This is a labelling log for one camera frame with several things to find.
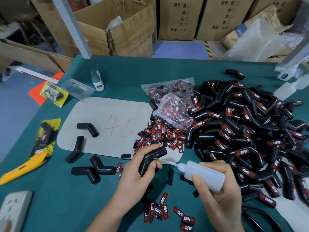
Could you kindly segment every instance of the clear plastic tray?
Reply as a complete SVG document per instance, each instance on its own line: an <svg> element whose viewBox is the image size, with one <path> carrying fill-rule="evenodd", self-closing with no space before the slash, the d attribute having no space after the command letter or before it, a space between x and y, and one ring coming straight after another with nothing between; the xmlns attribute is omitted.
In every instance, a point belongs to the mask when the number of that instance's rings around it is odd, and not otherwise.
<svg viewBox="0 0 309 232"><path fill-rule="evenodd" d="M60 86L60 88L64 89L70 95L72 95L73 97L79 100L83 100L84 98L90 97L90 95L95 91L94 88L91 88L88 85L85 85L72 78L65 81Z"/></svg>

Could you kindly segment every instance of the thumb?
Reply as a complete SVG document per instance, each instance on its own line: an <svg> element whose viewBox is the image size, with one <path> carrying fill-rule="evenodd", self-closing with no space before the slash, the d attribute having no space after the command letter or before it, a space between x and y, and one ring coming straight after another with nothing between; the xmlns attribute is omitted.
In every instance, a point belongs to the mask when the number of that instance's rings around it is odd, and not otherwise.
<svg viewBox="0 0 309 232"><path fill-rule="evenodd" d="M192 175L192 181L200 194L200 197L203 201L205 209L208 210L215 210L218 206L218 203L215 201L214 197L211 195L208 187L206 186L205 182L199 175Z"/></svg>
<svg viewBox="0 0 309 232"><path fill-rule="evenodd" d="M144 176L141 178L141 181L143 184L149 185L149 183L152 181L153 177L155 176L155 168L157 166L157 160L152 161L148 168L147 171L145 172Z"/></svg>

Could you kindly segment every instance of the striped floor tape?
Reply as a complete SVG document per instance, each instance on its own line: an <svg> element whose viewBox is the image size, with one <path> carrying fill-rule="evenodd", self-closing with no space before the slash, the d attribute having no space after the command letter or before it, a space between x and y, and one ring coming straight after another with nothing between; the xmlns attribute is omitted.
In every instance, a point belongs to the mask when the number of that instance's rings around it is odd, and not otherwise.
<svg viewBox="0 0 309 232"><path fill-rule="evenodd" d="M204 41L205 42L205 45L206 45L206 50L207 50L207 53L208 53L208 56L209 56L209 60L214 60L212 55L211 55L211 50L209 49L209 44L207 41Z"/></svg>

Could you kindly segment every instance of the green tabletop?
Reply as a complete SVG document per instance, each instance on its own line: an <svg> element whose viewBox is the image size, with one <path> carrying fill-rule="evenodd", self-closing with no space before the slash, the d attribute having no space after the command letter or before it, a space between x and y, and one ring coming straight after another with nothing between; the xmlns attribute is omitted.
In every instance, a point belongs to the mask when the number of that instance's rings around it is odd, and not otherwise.
<svg viewBox="0 0 309 232"><path fill-rule="evenodd" d="M232 76L224 74L227 68L231 68L241 71L246 76L242 82L247 86L261 84L265 90L275 91L283 82L276 78L278 73L273 71L274 66L273 63L104 56L93 56L87 60L77 56L58 85L69 78L74 78L93 87L90 71L92 68L97 68L101 73L105 89L102 92L95 92L92 96L148 102L149 97L141 89L141 84L187 77L194 77L196 85L210 79L231 80L234 79ZM308 89L304 89L297 91L289 98L291 101L305 100L305 105L296 107L294 112L296 118L304 121L308 121L307 94ZM2 162L0 175L28 160L42 120L62 118L62 125L77 102L77 99L69 97L66 104L59 108L50 101L46 101ZM60 149L55 145L53 155L45 165L0 186L0 202L11 192L24 190L34 192L23 228L24 232L84 231L112 197L119 182L119 175L101 176L101 182L92 185L87 176L72 176L70 173L74 166L91 166L89 159L92 155L84 154L74 164L67 164L65 157L69 153L70 151ZM106 156L101 156L101 160L106 166L116 166L121 161L118 158ZM186 149L179 162L186 163L188 160L199 161L193 150ZM194 231L215 231L207 218L201 198L193 196L195 187L180 181L178 170L175 170L173 185L166 185L168 169L169 166L165 165L157 172L152 181L154 189L148 198L158 201L164 191L168 192L166 203L169 206L170 218L166 221L159 221L155 218L152 224L144 224L143 205L138 203L125 215L119 231L179 231L181 219L172 212L174 206L196 218ZM267 211L276 218L284 231L292 231L275 209L270 209L256 200L246 205ZM254 215L254 218L261 224L265 224L263 227L266 231L270 231L269 225L262 217ZM246 230L254 231L249 228L250 224L245 221L243 224Z"/></svg>

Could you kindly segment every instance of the person's left hand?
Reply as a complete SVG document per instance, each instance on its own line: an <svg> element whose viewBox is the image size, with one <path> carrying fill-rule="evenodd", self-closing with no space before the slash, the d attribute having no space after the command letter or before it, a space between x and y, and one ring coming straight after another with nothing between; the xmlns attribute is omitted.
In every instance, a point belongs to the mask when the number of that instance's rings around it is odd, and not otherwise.
<svg viewBox="0 0 309 232"><path fill-rule="evenodd" d="M144 155L159 147L160 144L143 147L125 165L117 190L112 198L112 200L115 200L119 204L118 210L122 211L122 215L126 214L143 197L149 183L155 176L155 168L162 168L159 160L153 160L143 177L138 172Z"/></svg>

